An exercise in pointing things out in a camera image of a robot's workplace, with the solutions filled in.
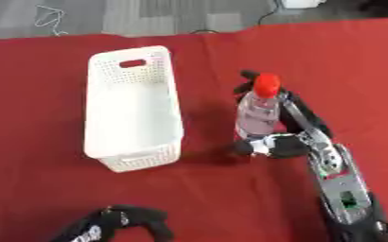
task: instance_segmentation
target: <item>clear water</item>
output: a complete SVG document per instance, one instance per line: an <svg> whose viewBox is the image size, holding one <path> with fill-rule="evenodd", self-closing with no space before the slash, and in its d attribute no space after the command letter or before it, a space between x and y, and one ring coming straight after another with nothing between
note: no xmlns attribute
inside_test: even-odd
<svg viewBox="0 0 388 242"><path fill-rule="evenodd" d="M261 98L250 92L238 105L236 131L242 139L259 139L273 133L278 119L276 98Z"/></svg>

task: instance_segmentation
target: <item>black cable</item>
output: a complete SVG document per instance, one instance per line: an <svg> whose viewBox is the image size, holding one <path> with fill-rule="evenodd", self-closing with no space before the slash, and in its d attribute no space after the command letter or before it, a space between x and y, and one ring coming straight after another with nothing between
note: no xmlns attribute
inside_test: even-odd
<svg viewBox="0 0 388 242"><path fill-rule="evenodd" d="M216 30L213 30L213 29L197 29L197 30L194 30L192 32L190 32L190 34L198 34L198 33L214 33L214 34L219 34L218 31Z"/></svg>
<svg viewBox="0 0 388 242"><path fill-rule="evenodd" d="M272 11L270 11L270 12L266 13L265 15L261 16L261 17L257 20L257 25L258 25L258 26L261 26L261 25L262 25L262 21L263 21L265 18L267 18L267 17L269 17L269 16L271 16L271 15L274 15L275 13L277 13L277 12L279 11L280 5L279 5L278 0L273 0L273 2L275 3L275 8L274 8Z"/></svg>

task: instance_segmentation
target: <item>basket handle hole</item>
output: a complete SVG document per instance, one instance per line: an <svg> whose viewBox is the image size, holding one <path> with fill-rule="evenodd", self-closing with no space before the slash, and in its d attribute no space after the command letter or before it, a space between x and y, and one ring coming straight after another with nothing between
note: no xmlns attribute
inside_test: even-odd
<svg viewBox="0 0 388 242"><path fill-rule="evenodd" d="M132 68L136 66L143 66L146 65L146 60L128 60L128 61L123 61L119 63L119 66L122 68Z"/></svg>

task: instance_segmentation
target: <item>table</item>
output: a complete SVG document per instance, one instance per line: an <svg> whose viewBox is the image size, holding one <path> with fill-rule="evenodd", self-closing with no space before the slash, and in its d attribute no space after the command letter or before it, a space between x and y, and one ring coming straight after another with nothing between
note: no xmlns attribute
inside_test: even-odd
<svg viewBox="0 0 388 242"><path fill-rule="evenodd" d="M146 45L172 52L185 125L176 164L115 174L82 152L87 61ZM388 19L237 33L0 41L0 242L47 241L109 204L168 211L176 241L326 241L304 158L228 155L241 69L273 72L350 147L388 214ZM119 232L115 241L150 241Z"/></svg>

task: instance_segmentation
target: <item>robotic hand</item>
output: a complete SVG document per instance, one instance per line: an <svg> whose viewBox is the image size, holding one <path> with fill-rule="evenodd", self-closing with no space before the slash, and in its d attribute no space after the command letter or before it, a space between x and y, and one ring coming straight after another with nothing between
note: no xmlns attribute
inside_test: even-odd
<svg viewBox="0 0 388 242"><path fill-rule="evenodd" d="M106 242L111 241L115 230L135 226L145 227L154 242L169 242L173 240L173 233L165 223L166 218L165 212L155 209L110 206L78 220L50 242Z"/></svg>
<svg viewBox="0 0 388 242"><path fill-rule="evenodd" d="M243 71L249 79L234 91L240 101L253 88L258 74ZM273 158L307 155L319 188L321 210L333 242L388 242L388 220L368 190L348 149L333 144L332 133L301 98L285 89L278 95L280 121L288 133L262 140L237 141L240 154L265 154Z"/></svg>

